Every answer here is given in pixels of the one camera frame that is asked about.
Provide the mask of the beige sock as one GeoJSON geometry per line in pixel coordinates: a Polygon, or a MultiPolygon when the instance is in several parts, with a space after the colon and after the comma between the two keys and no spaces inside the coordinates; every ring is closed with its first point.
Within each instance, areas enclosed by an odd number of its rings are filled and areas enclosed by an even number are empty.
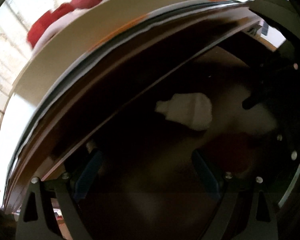
{"type": "Polygon", "coordinates": [[[211,101],[202,93],[174,94],[168,101],[158,101],[155,110],[196,131],[207,130],[212,122],[211,101]]]}

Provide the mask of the red garment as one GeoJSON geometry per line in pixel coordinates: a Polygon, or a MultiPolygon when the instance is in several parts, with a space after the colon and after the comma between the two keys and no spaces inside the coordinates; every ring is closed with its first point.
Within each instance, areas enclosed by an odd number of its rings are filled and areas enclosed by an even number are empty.
{"type": "Polygon", "coordinates": [[[103,0],[71,0],[70,3],[61,4],[56,10],[45,12],[30,28],[27,33],[27,42],[34,49],[39,39],[47,28],[63,16],[74,15],[74,12],[91,9],[100,4],[103,0]]]}

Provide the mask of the open wooden drawer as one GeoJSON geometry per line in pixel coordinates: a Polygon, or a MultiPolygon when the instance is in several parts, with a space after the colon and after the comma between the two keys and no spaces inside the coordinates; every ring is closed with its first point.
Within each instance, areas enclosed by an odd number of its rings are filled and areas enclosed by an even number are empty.
{"type": "Polygon", "coordinates": [[[273,52],[235,34],[126,101],[64,159],[94,238],[197,238],[230,199],[226,238],[272,223],[279,238],[300,239],[300,181],[279,207],[300,155],[268,107],[248,107],[273,52]],[[191,93],[211,101],[207,130],[155,110],[158,101],[191,93]]]}

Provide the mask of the white persimmon print tablecloth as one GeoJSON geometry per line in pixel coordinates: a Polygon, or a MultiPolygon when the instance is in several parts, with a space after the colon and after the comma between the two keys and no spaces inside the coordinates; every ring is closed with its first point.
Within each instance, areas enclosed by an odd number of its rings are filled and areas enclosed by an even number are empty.
{"type": "MultiPolygon", "coordinates": [[[[142,24],[147,20],[153,20],[157,16],[162,16],[168,12],[172,12],[176,9],[185,9],[191,5],[207,5],[212,9],[220,8],[222,1],[226,2],[246,2],[248,0],[192,0],[187,2],[181,2],[174,5],[169,5],[154,12],[151,12],[149,17],[138,23],[142,24]]],[[[38,43],[35,45],[32,51],[32,57],[54,36],[58,31],[64,29],[67,25],[73,22],[75,19],[82,16],[90,9],[82,10],[81,12],[74,12],[74,15],[63,16],[52,25],[50,25],[44,32],[38,43]]],[[[38,105],[32,105],[22,97],[11,94],[10,99],[6,105],[6,112],[4,114],[1,128],[0,128],[0,207],[3,209],[11,209],[15,211],[18,205],[18,195],[11,194],[9,188],[12,184],[12,174],[14,173],[19,155],[25,145],[28,143],[34,129],[39,123],[39,120],[44,116],[47,110],[51,107],[52,101],[49,97],[57,99],[62,91],[66,91],[73,83],[74,80],[70,78],[71,74],[74,74],[75,79],[81,78],[85,74],[85,70],[79,69],[79,64],[94,50],[108,44],[115,37],[111,38],[104,44],[94,48],[92,51],[87,52],[80,56],[50,87],[47,93],[43,96],[38,105]]]]}

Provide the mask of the shallow cardboard box tray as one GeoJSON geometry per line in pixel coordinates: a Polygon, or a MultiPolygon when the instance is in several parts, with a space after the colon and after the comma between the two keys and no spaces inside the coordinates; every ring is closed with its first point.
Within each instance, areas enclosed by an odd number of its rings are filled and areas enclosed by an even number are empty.
{"type": "Polygon", "coordinates": [[[55,81],[83,54],[146,20],[157,9],[192,0],[108,0],[57,32],[17,77],[12,94],[38,105],[55,81]]]}

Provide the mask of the beige floral curtain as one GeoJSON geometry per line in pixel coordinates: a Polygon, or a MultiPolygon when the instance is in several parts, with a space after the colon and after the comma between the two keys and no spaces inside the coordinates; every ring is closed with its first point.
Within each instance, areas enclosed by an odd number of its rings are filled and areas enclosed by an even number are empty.
{"type": "Polygon", "coordinates": [[[21,5],[19,0],[5,0],[0,6],[0,127],[13,83],[31,53],[26,42],[30,25],[21,5]]]}

